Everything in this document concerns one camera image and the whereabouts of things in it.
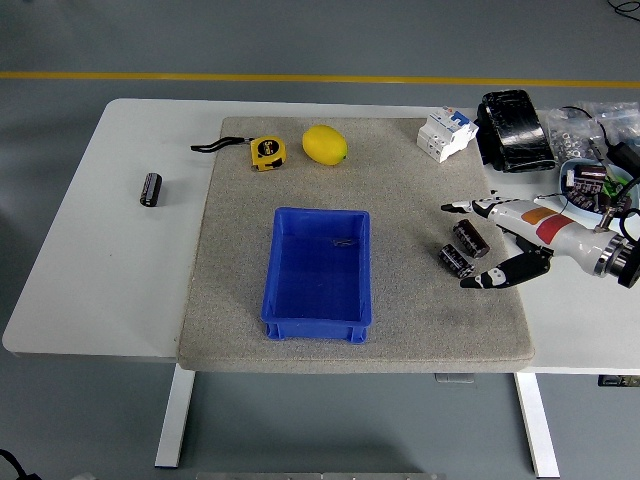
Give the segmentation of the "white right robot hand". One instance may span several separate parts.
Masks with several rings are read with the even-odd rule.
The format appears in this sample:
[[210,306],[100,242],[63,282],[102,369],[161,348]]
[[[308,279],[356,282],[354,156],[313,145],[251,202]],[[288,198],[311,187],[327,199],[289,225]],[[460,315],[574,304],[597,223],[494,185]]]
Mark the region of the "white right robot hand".
[[463,288],[502,289],[548,273],[552,256],[568,256],[588,274],[611,271],[616,234],[597,233],[573,219],[529,200],[483,199],[445,204],[442,210],[476,213],[513,234],[523,252],[474,277]]

